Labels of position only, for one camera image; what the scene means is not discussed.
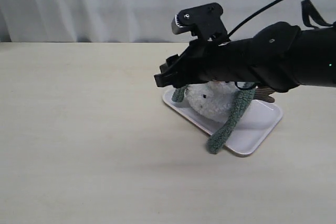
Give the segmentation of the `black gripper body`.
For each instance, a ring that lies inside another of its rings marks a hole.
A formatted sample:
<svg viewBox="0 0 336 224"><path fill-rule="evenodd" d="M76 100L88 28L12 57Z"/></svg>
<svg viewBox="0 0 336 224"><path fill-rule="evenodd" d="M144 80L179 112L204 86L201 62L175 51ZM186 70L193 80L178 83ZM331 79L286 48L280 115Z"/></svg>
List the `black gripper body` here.
<svg viewBox="0 0 336 224"><path fill-rule="evenodd" d="M200 46L192 41L181 54L174 56L173 87L210 81L253 82L246 60L250 39L224 45Z"/></svg>

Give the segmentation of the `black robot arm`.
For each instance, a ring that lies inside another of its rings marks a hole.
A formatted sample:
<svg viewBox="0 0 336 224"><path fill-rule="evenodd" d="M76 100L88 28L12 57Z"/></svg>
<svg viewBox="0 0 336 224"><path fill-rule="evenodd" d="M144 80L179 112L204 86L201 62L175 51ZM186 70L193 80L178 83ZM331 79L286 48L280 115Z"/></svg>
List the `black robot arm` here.
<svg viewBox="0 0 336 224"><path fill-rule="evenodd" d="M302 30L274 23L224 45L190 43L154 76L160 88L211 81L250 82L286 93L298 86L335 87L335 25Z"/></svg>

